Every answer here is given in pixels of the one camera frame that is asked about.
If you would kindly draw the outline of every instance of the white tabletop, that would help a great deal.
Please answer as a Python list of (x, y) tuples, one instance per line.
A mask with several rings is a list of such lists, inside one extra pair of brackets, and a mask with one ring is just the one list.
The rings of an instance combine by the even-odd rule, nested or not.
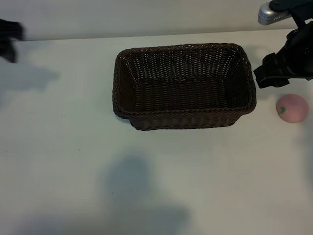
[(313, 115), (275, 103), (313, 82), (257, 89), (233, 126), (137, 131), (112, 111), (127, 48), (236, 43), (252, 69), (290, 30), (16, 43), (0, 61), (1, 235), (312, 235)]

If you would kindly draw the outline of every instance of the woven texture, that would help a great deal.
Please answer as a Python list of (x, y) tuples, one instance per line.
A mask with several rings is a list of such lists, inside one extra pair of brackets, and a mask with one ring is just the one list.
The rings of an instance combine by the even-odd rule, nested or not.
[(255, 96), (236, 44), (134, 48), (116, 59), (113, 110), (138, 130), (230, 126), (254, 110)]

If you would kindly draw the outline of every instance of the basket rim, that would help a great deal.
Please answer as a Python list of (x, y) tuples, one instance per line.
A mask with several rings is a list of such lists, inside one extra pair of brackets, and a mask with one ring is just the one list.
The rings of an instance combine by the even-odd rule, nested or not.
[[(203, 49), (214, 49), (214, 48), (236, 48), (238, 52), (242, 55), (240, 60), (242, 60), (246, 66), (249, 68), (247, 83), (251, 86), (249, 89), (249, 103), (243, 107), (233, 107), (233, 108), (204, 108), (204, 109), (183, 109), (183, 110), (156, 110), (156, 111), (127, 111), (122, 109), (119, 105), (119, 91), (118, 91), (118, 78), (120, 76), (120, 70), (118, 69), (122, 64), (123, 58), (128, 54), (136, 53), (153, 53), (153, 52), (164, 52), (164, 51), (184, 51), (184, 50), (199, 50)], [(145, 119), (145, 118), (164, 118), (164, 117), (187, 117), (194, 115), (222, 115), (228, 114), (233, 115), (244, 115), (251, 113), (256, 106), (256, 88), (255, 83), (253, 81), (253, 75), (251, 70), (251, 64), (248, 60), (248, 57), (244, 51), (244, 49), (237, 44), (234, 43), (206, 43), (206, 44), (183, 44), (183, 45), (175, 45), (175, 46), (161, 46), (161, 47), (138, 47), (132, 49), (126, 49), (120, 52), (115, 61), (115, 69), (114, 69), (114, 81), (113, 81), (113, 111), (120, 118), (124, 119)]]

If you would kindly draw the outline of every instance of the pink peach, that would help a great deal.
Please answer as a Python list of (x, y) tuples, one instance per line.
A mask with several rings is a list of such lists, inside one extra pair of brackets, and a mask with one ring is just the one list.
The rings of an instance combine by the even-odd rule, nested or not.
[(287, 94), (281, 97), (276, 110), (280, 118), (289, 123), (302, 122), (309, 114), (309, 105), (297, 94)]

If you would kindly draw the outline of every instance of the brown wicker basket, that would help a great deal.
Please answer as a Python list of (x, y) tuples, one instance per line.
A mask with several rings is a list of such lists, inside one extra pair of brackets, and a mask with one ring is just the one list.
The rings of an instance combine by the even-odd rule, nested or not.
[(115, 63), (113, 110), (138, 130), (230, 126), (254, 110), (255, 95), (236, 44), (134, 48)]

